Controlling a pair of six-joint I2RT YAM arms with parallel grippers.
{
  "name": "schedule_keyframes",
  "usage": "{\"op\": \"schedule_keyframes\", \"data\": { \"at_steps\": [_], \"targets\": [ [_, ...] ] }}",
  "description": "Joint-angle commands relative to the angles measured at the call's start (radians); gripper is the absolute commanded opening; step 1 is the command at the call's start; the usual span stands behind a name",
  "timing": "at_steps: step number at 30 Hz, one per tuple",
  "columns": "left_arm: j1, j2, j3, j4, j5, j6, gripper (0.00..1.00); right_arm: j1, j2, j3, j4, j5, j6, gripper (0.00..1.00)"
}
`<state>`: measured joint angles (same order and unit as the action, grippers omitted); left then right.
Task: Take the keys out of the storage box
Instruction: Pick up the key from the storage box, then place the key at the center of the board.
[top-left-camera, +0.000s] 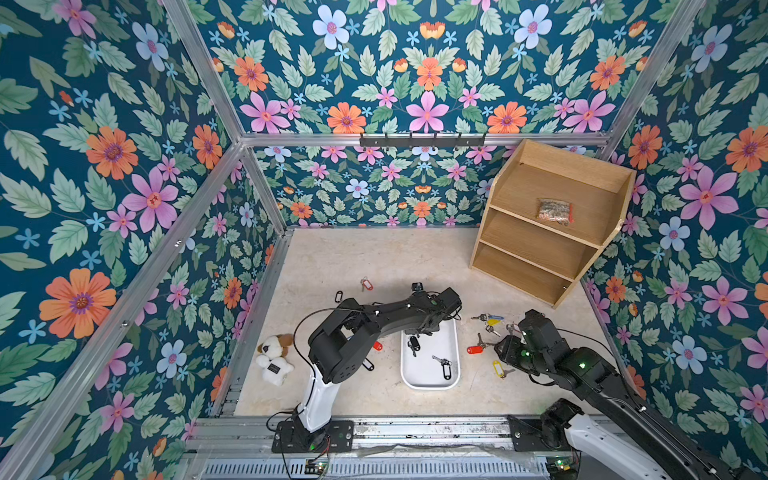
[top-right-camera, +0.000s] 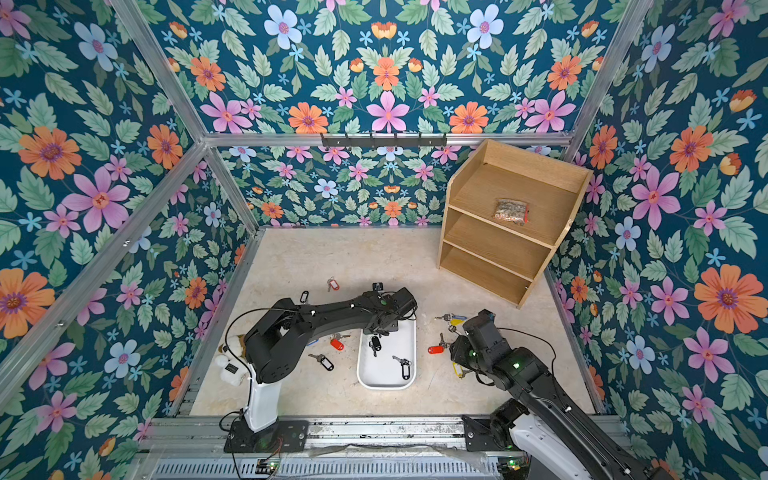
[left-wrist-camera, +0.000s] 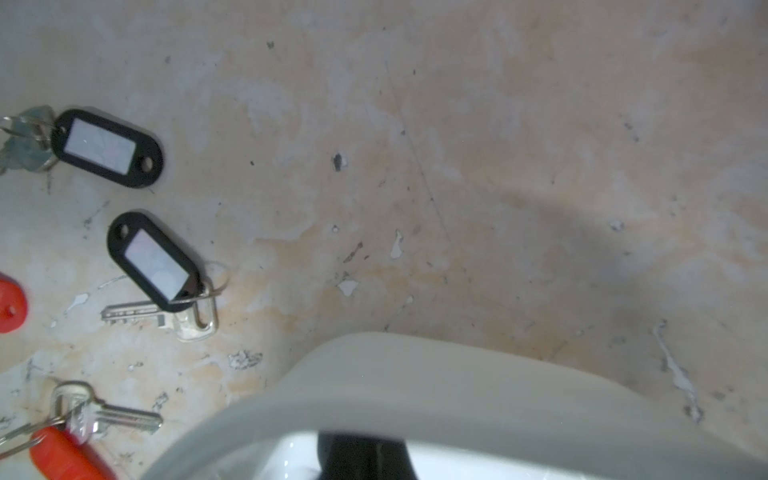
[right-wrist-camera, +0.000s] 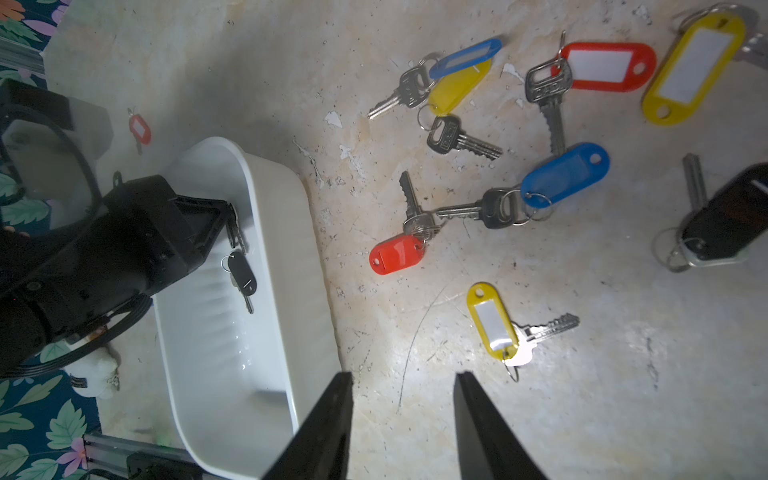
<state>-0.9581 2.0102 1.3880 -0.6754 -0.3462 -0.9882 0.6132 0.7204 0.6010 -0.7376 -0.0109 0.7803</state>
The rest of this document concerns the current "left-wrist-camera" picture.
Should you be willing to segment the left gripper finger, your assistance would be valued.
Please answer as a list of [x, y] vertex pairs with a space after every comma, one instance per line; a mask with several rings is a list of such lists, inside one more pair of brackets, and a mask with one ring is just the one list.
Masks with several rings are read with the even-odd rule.
[[406, 444], [341, 433], [321, 433], [319, 479], [417, 479]]

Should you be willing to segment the white plastic storage box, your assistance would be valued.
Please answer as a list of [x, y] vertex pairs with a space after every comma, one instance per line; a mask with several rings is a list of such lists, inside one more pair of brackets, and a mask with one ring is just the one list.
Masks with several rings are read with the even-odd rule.
[[402, 440], [417, 479], [763, 479], [767, 465], [596, 375], [367, 332], [173, 444], [150, 479], [319, 479], [321, 433]]

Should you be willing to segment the red tag key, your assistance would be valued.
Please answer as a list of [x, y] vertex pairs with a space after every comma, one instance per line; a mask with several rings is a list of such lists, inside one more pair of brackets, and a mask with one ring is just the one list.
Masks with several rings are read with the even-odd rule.
[[1, 275], [0, 332], [8, 334], [22, 327], [28, 316], [28, 301], [22, 287], [10, 277]]

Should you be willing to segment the black tag key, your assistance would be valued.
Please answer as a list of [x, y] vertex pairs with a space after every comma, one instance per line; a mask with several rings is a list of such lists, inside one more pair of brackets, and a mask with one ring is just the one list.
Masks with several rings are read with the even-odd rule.
[[152, 322], [181, 342], [201, 342], [219, 328], [218, 291], [197, 263], [141, 211], [119, 215], [107, 233], [111, 259], [147, 295], [146, 301], [104, 307], [110, 325]]
[[92, 109], [59, 114], [48, 105], [1, 118], [7, 135], [1, 170], [41, 173], [63, 162], [118, 185], [153, 185], [164, 169], [159, 141], [148, 131]]

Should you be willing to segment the red tag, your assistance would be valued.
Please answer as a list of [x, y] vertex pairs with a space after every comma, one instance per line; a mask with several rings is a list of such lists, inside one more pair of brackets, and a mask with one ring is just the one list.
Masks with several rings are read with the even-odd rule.
[[157, 412], [110, 405], [90, 384], [66, 381], [53, 389], [46, 419], [1, 435], [1, 458], [26, 452], [46, 479], [113, 479], [115, 474], [88, 442], [111, 426], [154, 434], [163, 423]]

